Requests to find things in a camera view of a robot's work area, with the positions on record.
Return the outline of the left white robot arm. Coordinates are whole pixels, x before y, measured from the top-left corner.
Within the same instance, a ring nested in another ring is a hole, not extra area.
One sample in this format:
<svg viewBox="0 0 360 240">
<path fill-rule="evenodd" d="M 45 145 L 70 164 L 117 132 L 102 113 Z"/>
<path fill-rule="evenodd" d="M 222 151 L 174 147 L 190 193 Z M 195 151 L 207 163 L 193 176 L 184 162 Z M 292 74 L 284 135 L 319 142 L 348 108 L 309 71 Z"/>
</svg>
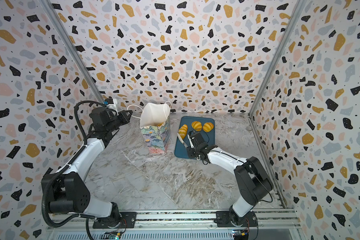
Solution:
<svg viewBox="0 0 360 240">
<path fill-rule="evenodd" d="M 41 211 L 49 227 L 61 227 L 78 217 L 96 220 L 108 228 L 115 228 L 121 223 L 117 204 L 94 197 L 85 180 L 96 157 L 108 146 L 120 127 L 130 122 L 132 115 L 131 110 L 93 109 L 90 113 L 93 123 L 85 133 L 83 145 L 62 168 L 43 176 Z"/>
</svg>

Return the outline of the white floral paper bag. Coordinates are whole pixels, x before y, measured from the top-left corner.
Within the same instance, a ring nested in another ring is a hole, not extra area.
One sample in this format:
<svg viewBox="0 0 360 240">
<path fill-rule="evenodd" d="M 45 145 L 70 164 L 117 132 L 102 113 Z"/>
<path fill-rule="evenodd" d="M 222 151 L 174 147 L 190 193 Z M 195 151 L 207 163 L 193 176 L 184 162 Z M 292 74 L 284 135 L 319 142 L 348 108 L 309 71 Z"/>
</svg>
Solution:
<svg viewBox="0 0 360 240">
<path fill-rule="evenodd" d="M 138 105 L 129 105 L 127 110 L 132 107 L 139 108 L 142 112 L 139 117 L 140 130 L 145 143 L 151 154 L 165 154 L 170 139 L 170 113 L 172 103 L 166 101 L 164 104 L 147 103 L 144 108 Z"/>
</svg>

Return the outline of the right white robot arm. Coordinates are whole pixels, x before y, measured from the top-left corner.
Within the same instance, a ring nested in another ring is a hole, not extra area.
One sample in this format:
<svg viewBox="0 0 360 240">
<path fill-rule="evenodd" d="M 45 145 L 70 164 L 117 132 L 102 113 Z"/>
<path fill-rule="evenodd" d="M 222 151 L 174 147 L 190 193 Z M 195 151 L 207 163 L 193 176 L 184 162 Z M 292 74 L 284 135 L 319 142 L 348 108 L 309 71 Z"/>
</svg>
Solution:
<svg viewBox="0 0 360 240">
<path fill-rule="evenodd" d="M 258 158 L 246 159 L 230 154 L 217 145 L 209 145 L 194 131 L 186 135 L 178 133 L 177 138 L 190 159 L 217 165 L 235 176 L 240 197 L 228 211 L 229 221 L 234 226 L 242 226 L 253 213 L 252 209 L 271 194 L 274 185 Z"/>
</svg>

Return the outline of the small striped croissant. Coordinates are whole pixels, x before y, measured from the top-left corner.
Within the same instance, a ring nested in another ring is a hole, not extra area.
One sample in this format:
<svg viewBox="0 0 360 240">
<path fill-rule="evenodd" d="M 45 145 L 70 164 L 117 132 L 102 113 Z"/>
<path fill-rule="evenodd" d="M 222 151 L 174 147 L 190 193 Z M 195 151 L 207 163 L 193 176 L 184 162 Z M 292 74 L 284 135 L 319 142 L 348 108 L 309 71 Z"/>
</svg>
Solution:
<svg viewBox="0 0 360 240">
<path fill-rule="evenodd" d="M 188 133 L 188 126 L 186 124 L 184 124 L 179 128 L 178 134 L 181 137 L 181 139 L 183 140 L 186 137 L 187 133 Z"/>
</svg>

